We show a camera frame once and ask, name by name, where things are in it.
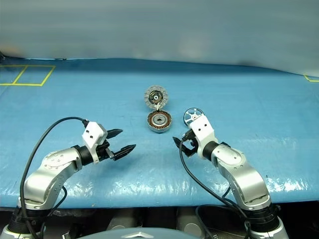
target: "circular part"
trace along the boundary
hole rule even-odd
[[[168,95],[162,86],[151,86],[144,94],[144,101],[151,109],[159,110],[168,102]]]
[[[171,116],[166,111],[153,111],[148,115],[148,124],[151,130],[163,133],[170,128]]]
[[[198,108],[189,108],[184,113],[184,124],[189,127],[190,123],[192,123],[198,117],[204,115],[204,112]]]

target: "gray backdrop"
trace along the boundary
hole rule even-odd
[[[0,51],[255,65],[319,76],[319,1],[0,0]]]

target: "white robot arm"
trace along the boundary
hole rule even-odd
[[[184,145],[182,151],[188,156],[194,153],[210,160],[229,182],[237,205],[246,214],[251,225],[250,237],[254,239],[289,239],[281,219],[271,203],[266,184],[261,175],[248,163],[245,155],[226,143],[218,143],[214,129],[207,117],[196,116],[188,125],[190,130],[182,140],[192,140],[194,148]],[[174,137],[179,147],[181,140]]]
[[[27,221],[32,223],[35,233],[39,236],[45,218],[54,208],[63,184],[69,177],[89,163],[99,163],[107,158],[118,160],[129,154],[136,146],[128,145],[118,152],[112,152],[106,139],[117,136],[122,130],[106,131],[96,122],[87,121],[85,125],[82,134],[84,146],[76,145],[49,153],[40,167],[28,177],[24,184],[24,205],[28,218],[22,214],[19,198],[12,219],[3,229],[0,239],[33,239]]]

